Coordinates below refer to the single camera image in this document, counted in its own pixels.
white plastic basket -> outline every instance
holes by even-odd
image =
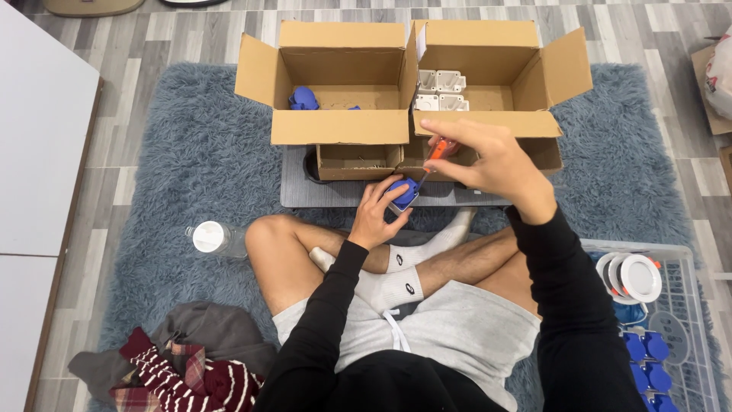
[[[587,252],[642,253],[661,263],[661,296],[648,304],[649,329],[660,332],[670,355],[663,368],[671,376],[671,399],[680,411],[720,412],[717,386],[694,270],[694,256],[686,246],[582,239]]]

white athletic sock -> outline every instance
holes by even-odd
[[[475,207],[461,207],[455,218],[424,245],[412,247],[389,245],[389,264],[386,272],[394,273],[416,266],[436,254],[464,243],[470,232],[470,222],[473,221],[476,212]]]
[[[318,247],[310,252],[310,259],[323,271],[327,272],[335,262],[335,258]],[[361,270],[356,295],[366,301],[377,313],[381,314],[401,304],[421,301],[422,285],[414,266],[398,272],[376,275]]]

low table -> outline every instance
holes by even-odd
[[[337,180],[318,184],[302,168],[305,145],[283,147],[280,203],[284,207],[357,207],[367,181]],[[413,206],[508,206],[511,202],[493,194],[456,187],[451,182],[425,182]]]

screwdriver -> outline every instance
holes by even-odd
[[[438,139],[438,141],[432,145],[430,153],[427,155],[425,161],[445,159],[447,158],[447,156],[450,155],[450,153],[453,152],[455,146],[457,145],[458,143],[455,140],[440,136],[440,139]],[[417,187],[414,189],[414,193],[417,193],[419,191],[419,188],[422,187],[422,184],[425,182],[425,179],[427,179],[427,176],[435,171],[428,167],[424,167],[423,169],[425,170],[425,175],[422,176],[422,179],[420,179],[419,183],[417,183]]]

gray shorts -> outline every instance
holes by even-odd
[[[284,344],[305,311],[304,299],[273,318]],[[518,408],[504,384],[516,362],[528,357],[539,333],[539,319],[524,308],[483,289],[448,282],[397,321],[411,352],[467,376],[509,412]],[[335,372],[364,356],[392,349],[391,325],[354,296],[340,340]]]

